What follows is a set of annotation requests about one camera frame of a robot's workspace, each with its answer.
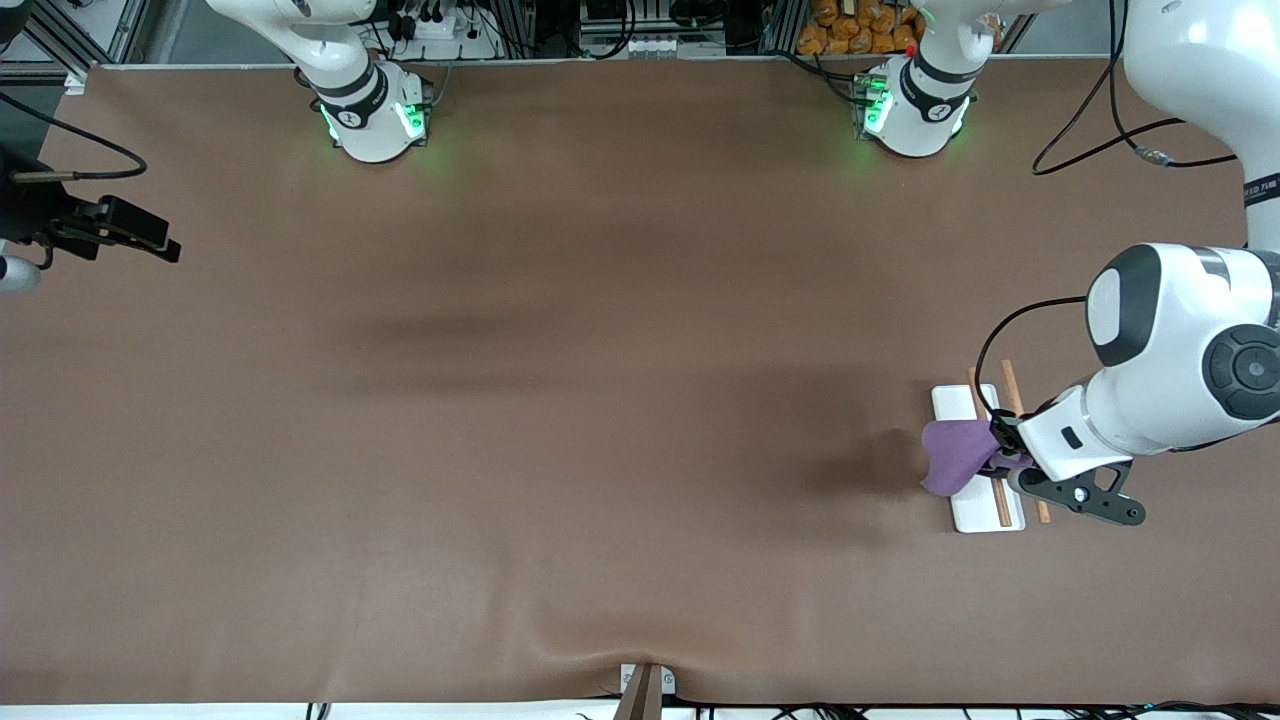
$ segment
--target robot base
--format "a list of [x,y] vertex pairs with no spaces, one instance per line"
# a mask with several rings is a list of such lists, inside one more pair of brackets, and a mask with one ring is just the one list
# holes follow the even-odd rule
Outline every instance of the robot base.
[[904,99],[901,77],[906,63],[906,56],[895,56],[868,70],[867,76],[883,79],[883,88],[879,90],[878,99],[874,99],[874,105],[854,109],[854,123],[863,137],[873,137],[899,155],[925,158],[946,147],[947,141],[960,132],[969,101],[965,100],[954,113],[951,108],[942,105],[950,117],[943,122],[927,122]]
[[431,120],[431,86],[394,63],[379,61],[378,67],[387,74],[387,99],[365,127],[346,127],[323,111],[334,146],[361,163],[385,163],[413,145],[425,145]]

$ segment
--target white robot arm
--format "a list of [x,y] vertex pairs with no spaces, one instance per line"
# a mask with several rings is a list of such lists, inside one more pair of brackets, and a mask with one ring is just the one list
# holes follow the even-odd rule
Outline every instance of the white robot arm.
[[942,150],[960,132],[969,90],[991,58],[991,13],[1028,14],[1061,8],[1071,0],[911,0],[927,29],[911,56],[895,56],[870,70],[888,90],[863,131],[908,158]]
[[[1129,23],[1134,88],[1240,158],[1248,249],[1139,245],[1117,255],[1087,299],[1103,369],[996,430],[1036,461],[1009,474],[1015,488],[1138,524],[1142,506],[1119,487],[1133,457],[1280,416],[1280,1],[1134,0]],[[1093,482],[1100,468],[1116,473],[1116,487]]]
[[348,24],[375,0],[209,0],[218,13],[257,32],[289,56],[320,96],[329,133],[348,155],[381,163],[426,137],[422,79],[374,61]]

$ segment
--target purple napkin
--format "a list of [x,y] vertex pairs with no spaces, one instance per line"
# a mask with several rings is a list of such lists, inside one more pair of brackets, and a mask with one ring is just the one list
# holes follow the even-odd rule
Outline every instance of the purple napkin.
[[933,495],[951,497],[964,489],[987,462],[992,468],[1030,468],[1028,456],[1006,457],[986,420],[934,420],[920,437],[929,456],[929,474],[920,483]]

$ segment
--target chopstick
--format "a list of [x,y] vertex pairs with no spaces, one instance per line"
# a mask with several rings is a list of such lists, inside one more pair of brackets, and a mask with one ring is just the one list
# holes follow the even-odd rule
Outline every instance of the chopstick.
[[[1018,392],[1018,378],[1014,377],[1014,363],[1012,360],[1001,360],[1000,369],[1005,372],[1005,395],[1009,396],[1009,409],[1014,411],[1014,415],[1019,418],[1023,416],[1023,396]],[[1036,518],[1042,525],[1052,521],[1048,516],[1048,503],[1043,500],[1036,501]]]
[[[973,411],[978,415],[979,420],[989,420],[987,416],[987,410],[982,405],[982,398],[978,393],[982,392],[978,387],[978,369],[969,368],[969,395],[973,398]],[[1005,483],[1000,478],[991,478],[991,492],[996,496],[996,514],[1000,515],[1001,528],[1012,528],[1014,519],[1009,514],[1009,498],[1005,497]]]

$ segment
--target brown tablecloth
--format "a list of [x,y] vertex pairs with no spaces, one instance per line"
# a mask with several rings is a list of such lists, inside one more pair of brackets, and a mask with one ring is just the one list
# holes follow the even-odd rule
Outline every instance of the brown tablecloth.
[[[785,63],[465,68],[378,167],[285,72],[93,73],[60,115],[151,170],[74,190],[186,251],[3,299],[3,700],[527,700],[645,659],[718,702],[1280,700],[1275,432],[1140,461],[1138,529],[966,537],[918,487],[929,387],[1006,311],[1244,240],[1234,165],[1032,178],[1098,68],[992,64],[918,161]],[[1097,365],[1079,309],[1004,356],[1028,405]]]

